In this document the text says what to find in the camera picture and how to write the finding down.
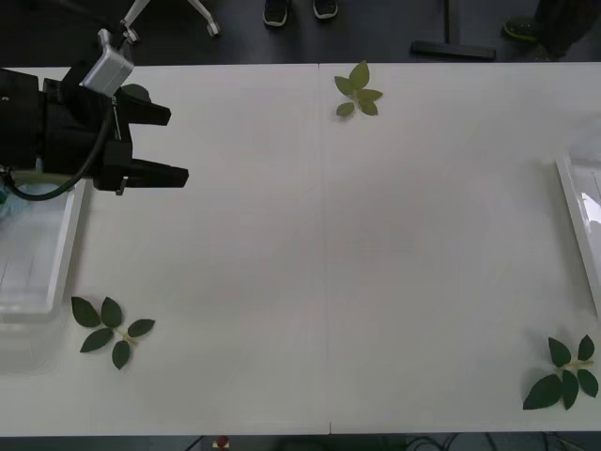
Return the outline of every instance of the chair wheel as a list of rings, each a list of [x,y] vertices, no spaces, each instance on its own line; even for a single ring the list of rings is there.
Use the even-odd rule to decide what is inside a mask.
[[[213,38],[219,36],[219,34],[221,33],[219,25],[217,25],[215,22],[211,22],[207,25],[207,31]]]

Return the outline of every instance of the leaf sprig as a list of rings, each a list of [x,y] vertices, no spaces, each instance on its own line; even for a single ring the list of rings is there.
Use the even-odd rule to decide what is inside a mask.
[[[102,303],[100,314],[91,303],[83,298],[71,298],[73,317],[84,327],[104,326],[93,332],[85,339],[80,352],[91,352],[104,348],[113,338],[114,334],[121,335],[122,339],[113,347],[113,364],[121,369],[130,360],[131,347],[138,343],[134,338],[150,332],[154,327],[154,319],[138,319],[128,328],[127,332],[121,332],[118,327],[123,323],[123,313],[119,304],[111,298],[105,298]]]
[[[374,103],[382,97],[382,93],[375,89],[365,89],[369,83],[369,68],[367,62],[362,61],[353,69],[348,78],[334,77],[338,90],[352,101],[341,104],[336,110],[340,117],[350,116],[355,111],[355,105],[368,116],[377,116],[378,108]]]
[[[543,409],[550,407],[563,397],[563,406],[569,410],[578,396],[578,383],[582,387],[582,391],[590,397],[596,397],[599,392],[599,383],[597,379],[584,366],[591,366],[593,361],[591,357],[594,354],[594,343],[591,338],[586,335],[580,341],[578,346],[578,360],[572,362],[572,354],[570,350],[559,340],[550,338],[548,340],[548,348],[551,352],[551,360],[558,368],[558,372],[562,373],[562,378],[557,374],[545,376],[537,382],[524,401],[524,410],[532,411],[535,409]],[[578,377],[570,371],[577,371]]]

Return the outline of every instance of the floor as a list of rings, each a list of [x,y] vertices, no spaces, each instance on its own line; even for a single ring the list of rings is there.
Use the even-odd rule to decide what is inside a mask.
[[[122,18],[132,0],[78,0],[97,13]],[[134,24],[142,38],[138,65],[418,62],[415,39],[441,41],[442,0],[339,0],[340,14],[319,23],[311,0],[293,0],[286,26],[262,23],[263,0],[205,0],[223,35],[212,39],[204,19],[185,0],[153,0]],[[499,61],[516,61],[528,46],[501,34],[508,16],[529,15],[537,0],[461,0],[463,44],[494,47]],[[0,67],[70,66],[97,26],[49,0],[0,2]],[[575,45],[566,61],[601,61],[601,23]]]
[[[445,434],[430,436],[439,443]],[[544,451],[545,442],[540,433],[491,434],[493,448],[485,434],[461,434],[449,451]],[[601,433],[562,434],[560,443],[548,437],[548,451],[597,450],[601,445]],[[89,438],[40,438],[0,439],[0,447],[10,451],[188,451],[195,437],[89,437]],[[215,437],[206,437],[190,451],[209,451]],[[410,440],[404,436],[328,436],[328,437],[232,437],[231,451],[405,451],[403,444]],[[419,442],[409,451],[415,451]],[[424,446],[423,451],[436,451]]]

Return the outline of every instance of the sneaker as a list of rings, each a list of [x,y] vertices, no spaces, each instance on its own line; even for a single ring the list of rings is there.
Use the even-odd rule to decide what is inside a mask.
[[[541,24],[532,17],[512,17],[503,26],[503,31],[510,38],[532,44],[539,41],[541,29]]]
[[[283,26],[288,19],[290,0],[265,0],[263,22],[269,26]]]
[[[336,0],[313,0],[313,12],[320,21],[327,21],[338,14]]]

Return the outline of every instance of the chair leg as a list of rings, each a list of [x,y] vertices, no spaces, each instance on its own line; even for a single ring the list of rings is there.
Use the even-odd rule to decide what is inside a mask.
[[[133,21],[136,20],[136,18],[140,15],[142,10],[146,8],[146,5],[148,5],[149,1],[150,0],[135,0],[133,5],[131,5],[131,8],[128,11],[127,15],[125,16],[124,21],[126,26],[131,26]]]
[[[220,33],[219,25],[217,25],[217,23],[213,19],[213,16],[208,11],[208,9],[206,9],[205,6],[202,3],[200,3],[199,0],[188,0],[188,2],[190,2],[190,4],[198,12],[200,12],[205,19],[207,19],[207,22],[208,22],[208,25],[207,25],[208,33],[211,36],[217,36],[217,35],[219,35],[219,33]]]

